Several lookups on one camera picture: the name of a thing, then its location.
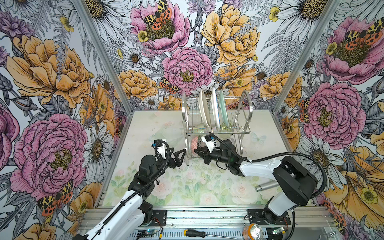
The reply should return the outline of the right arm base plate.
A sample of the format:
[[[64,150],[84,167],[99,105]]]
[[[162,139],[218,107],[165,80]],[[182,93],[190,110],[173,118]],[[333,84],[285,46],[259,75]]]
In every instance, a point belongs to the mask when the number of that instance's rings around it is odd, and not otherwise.
[[[276,216],[269,210],[264,209],[247,209],[245,219],[250,223],[258,225],[291,225],[291,219],[288,212],[284,212],[282,216]]]

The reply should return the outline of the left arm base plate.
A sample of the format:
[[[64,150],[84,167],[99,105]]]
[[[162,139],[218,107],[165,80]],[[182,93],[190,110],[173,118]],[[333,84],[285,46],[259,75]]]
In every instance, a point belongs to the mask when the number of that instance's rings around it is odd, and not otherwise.
[[[167,210],[150,210],[145,213],[142,226],[165,227],[167,223]]]

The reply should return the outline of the steel two-tier dish rack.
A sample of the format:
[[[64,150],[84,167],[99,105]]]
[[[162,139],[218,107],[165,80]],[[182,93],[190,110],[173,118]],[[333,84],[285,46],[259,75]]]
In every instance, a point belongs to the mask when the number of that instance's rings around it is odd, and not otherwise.
[[[212,90],[208,97],[201,91],[195,96],[182,97],[182,123],[188,162],[200,157],[194,150],[205,144],[200,139],[213,133],[222,140],[229,139],[237,153],[243,154],[243,140],[251,132],[253,107],[248,91],[239,97],[225,96],[223,91]]]

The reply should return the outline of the light green ceramic bowl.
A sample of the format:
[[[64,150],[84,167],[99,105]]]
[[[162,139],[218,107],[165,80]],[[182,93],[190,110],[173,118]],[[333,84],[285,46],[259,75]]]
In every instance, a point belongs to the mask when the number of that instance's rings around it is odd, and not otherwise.
[[[193,129],[193,133],[194,134],[205,134],[206,129],[196,128],[196,129]]]

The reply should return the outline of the cream white plate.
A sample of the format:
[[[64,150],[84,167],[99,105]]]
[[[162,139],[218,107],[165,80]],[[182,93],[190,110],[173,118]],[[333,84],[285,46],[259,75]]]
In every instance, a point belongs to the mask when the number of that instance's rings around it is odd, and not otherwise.
[[[206,96],[203,90],[201,90],[199,93],[199,109],[200,109],[200,115],[203,123],[207,128],[211,128],[210,111],[209,111],[208,102],[206,100]]]

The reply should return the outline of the grey metal cylinder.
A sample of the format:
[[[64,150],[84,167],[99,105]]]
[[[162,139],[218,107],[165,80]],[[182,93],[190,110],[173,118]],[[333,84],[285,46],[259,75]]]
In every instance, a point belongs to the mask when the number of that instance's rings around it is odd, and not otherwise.
[[[265,191],[265,190],[269,190],[269,189],[272,189],[272,188],[276,188],[276,187],[279,187],[279,183],[276,182],[276,181],[270,181],[270,182],[267,182],[267,183],[263,183],[261,185],[258,185],[255,187],[256,191],[257,192],[262,192],[262,191]]]

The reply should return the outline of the aluminium front rail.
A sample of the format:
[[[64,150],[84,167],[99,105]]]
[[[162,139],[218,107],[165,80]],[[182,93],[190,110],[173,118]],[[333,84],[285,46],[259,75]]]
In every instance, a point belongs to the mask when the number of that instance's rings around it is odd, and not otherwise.
[[[244,217],[249,209],[257,209],[257,206],[218,206],[218,207],[169,207],[167,208],[166,228],[232,228],[244,226],[249,221]],[[111,208],[98,208],[88,210],[82,223],[80,223],[79,231],[86,231],[97,225]],[[333,227],[334,222],[330,213],[325,207],[305,206],[295,209],[296,225],[299,228],[320,228]]]

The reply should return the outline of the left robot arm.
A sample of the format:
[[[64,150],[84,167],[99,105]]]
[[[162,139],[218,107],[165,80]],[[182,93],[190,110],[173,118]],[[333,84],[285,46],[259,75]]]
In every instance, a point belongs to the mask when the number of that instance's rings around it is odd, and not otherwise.
[[[155,183],[167,168],[180,167],[187,150],[175,151],[155,149],[155,155],[142,158],[139,171],[135,174],[127,192],[95,227],[85,235],[76,234],[74,240],[125,240],[142,225],[155,220],[153,205],[146,202],[155,188]]]

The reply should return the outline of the pale green plate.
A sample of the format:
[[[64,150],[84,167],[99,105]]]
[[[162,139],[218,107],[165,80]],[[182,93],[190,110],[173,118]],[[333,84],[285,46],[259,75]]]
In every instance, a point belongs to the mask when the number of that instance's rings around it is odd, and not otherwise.
[[[226,101],[224,98],[223,90],[220,90],[219,103],[220,103],[221,113],[222,113],[222,117],[223,117],[223,121],[224,121],[223,125],[225,128],[228,128],[230,126],[230,122],[229,122],[229,117],[228,117],[228,113],[227,113]]]

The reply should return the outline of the white patterned plate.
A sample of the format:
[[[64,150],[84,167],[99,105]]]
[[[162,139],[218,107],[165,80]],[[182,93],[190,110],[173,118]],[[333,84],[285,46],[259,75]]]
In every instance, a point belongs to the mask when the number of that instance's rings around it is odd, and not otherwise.
[[[219,117],[217,95],[216,95],[216,91],[214,89],[212,89],[211,93],[212,93],[211,94],[211,103],[212,103],[214,121],[216,124],[217,131],[219,132],[221,130],[221,123],[220,123],[220,117]]]

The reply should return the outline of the roll of tape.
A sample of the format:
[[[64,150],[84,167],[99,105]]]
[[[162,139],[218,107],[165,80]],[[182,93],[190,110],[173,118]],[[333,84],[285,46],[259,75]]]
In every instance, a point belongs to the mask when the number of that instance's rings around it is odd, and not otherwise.
[[[257,224],[250,224],[243,228],[243,239],[244,240],[263,240],[264,239],[264,231]]]

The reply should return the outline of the green circuit board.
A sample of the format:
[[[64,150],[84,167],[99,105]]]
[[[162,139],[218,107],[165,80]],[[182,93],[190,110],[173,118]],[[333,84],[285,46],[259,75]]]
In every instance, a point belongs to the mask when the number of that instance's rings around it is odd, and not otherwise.
[[[155,229],[147,229],[147,230],[139,230],[136,236],[136,239],[140,238],[152,238],[155,235],[157,235],[160,232],[160,230]]]

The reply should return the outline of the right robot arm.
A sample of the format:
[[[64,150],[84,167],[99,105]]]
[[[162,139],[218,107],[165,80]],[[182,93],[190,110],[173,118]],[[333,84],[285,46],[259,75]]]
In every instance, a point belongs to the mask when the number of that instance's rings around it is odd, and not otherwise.
[[[315,196],[318,179],[293,157],[294,153],[280,153],[259,160],[249,160],[238,154],[230,140],[219,141],[203,137],[204,146],[194,150],[205,164],[212,161],[226,165],[233,175],[261,177],[272,180],[282,192],[272,197],[256,217],[267,224],[275,224],[288,210],[305,206]]]

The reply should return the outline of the black yellow screwdriver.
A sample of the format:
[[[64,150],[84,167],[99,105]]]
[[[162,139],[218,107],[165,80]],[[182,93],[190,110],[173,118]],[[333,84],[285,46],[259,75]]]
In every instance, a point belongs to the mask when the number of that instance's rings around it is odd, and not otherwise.
[[[236,237],[226,237],[226,236],[220,236],[220,235],[207,234],[204,231],[197,231],[197,230],[193,230],[193,229],[184,230],[184,236],[189,237],[189,238],[213,237],[213,238],[230,239],[230,240],[236,240],[237,239]]]

